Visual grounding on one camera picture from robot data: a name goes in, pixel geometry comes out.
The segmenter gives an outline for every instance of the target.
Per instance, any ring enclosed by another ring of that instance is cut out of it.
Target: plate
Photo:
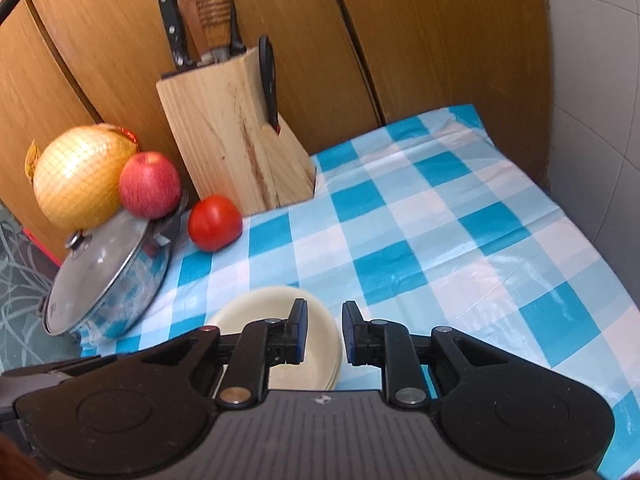
[[[305,359],[299,365],[278,365],[269,372],[271,390],[333,390],[342,364],[342,337],[318,298],[292,286],[252,290],[225,305],[207,320],[223,334],[242,332],[247,323],[268,317],[286,319],[296,298],[308,307]]]

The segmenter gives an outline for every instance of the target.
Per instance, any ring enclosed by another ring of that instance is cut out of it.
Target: knife block
[[[313,198],[316,167],[288,124],[267,120],[258,49],[156,83],[201,199],[228,197],[244,216]]]

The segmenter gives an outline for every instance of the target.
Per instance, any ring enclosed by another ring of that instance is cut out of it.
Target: cooking pot
[[[38,308],[46,332],[71,333],[90,345],[125,333],[162,283],[187,199],[184,191],[176,210],[156,221],[121,209],[104,224],[74,233]]]

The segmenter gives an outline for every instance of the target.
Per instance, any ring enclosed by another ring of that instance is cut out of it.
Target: wooden knife handle
[[[182,19],[191,33],[193,44],[198,54],[200,54],[200,58],[202,58],[210,50],[210,47],[207,44],[207,38],[200,23],[198,4],[196,0],[178,0],[178,9],[180,9]]]
[[[196,0],[209,48],[231,43],[231,0]]]

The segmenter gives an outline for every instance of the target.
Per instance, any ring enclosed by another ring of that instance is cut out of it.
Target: screw
[[[396,391],[396,400],[403,404],[418,404],[427,398],[420,388],[400,388]]]
[[[242,386],[232,386],[222,390],[218,396],[227,404],[241,404],[251,399],[251,392]]]

